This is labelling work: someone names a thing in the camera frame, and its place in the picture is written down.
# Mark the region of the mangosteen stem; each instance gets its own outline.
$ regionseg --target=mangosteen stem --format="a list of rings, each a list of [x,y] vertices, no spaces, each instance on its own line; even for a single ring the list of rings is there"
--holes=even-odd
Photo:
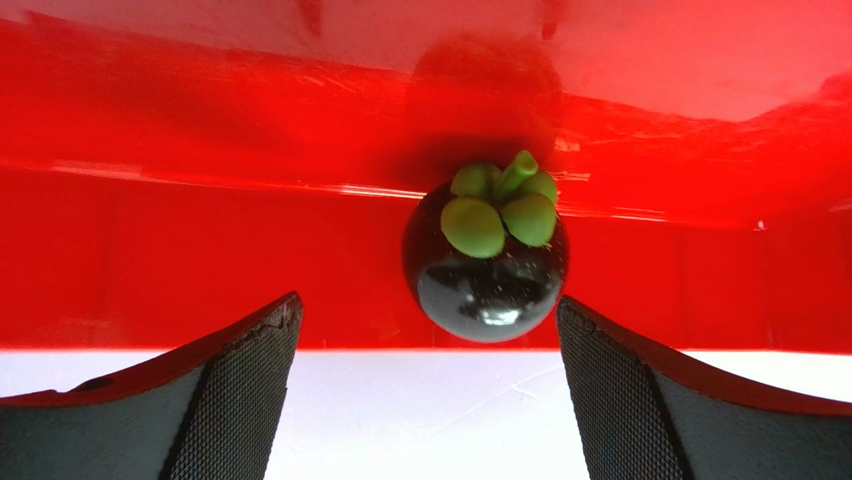
[[[535,158],[527,150],[522,150],[503,171],[500,180],[494,186],[492,198],[498,204],[507,202],[524,180],[532,177],[536,172],[538,172],[538,163]]]

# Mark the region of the textured rubber pad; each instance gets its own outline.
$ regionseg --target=textured rubber pad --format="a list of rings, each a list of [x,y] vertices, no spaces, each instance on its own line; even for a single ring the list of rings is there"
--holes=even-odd
[[[264,477],[301,318],[293,296],[207,365],[164,478]]]
[[[651,369],[571,299],[562,300],[557,318],[591,479],[691,479]]]

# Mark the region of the shiny fruit skin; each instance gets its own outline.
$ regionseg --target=shiny fruit skin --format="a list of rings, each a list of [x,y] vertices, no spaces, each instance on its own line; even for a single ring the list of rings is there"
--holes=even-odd
[[[561,219],[549,247],[511,236],[498,256],[476,259],[454,249],[441,232],[441,210],[453,198],[447,183],[417,205],[402,240],[409,289],[426,315],[475,342],[502,342],[538,326],[559,300],[568,271]]]

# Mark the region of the white floor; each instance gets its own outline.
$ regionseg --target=white floor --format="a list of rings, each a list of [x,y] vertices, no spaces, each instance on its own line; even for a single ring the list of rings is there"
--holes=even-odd
[[[68,390],[158,353],[0,352],[0,396]],[[690,354],[852,401],[837,381],[852,356]],[[299,352],[289,386],[268,479],[588,478],[556,352]]]

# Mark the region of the red surface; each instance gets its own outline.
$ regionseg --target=red surface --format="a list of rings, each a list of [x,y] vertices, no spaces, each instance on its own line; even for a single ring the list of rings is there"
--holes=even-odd
[[[525,147],[582,302],[852,353],[848,3],[43,3],[0,7],[2,348],[174,346],[289,290],[303,348],[476,348],[408,297],[402,227]]]

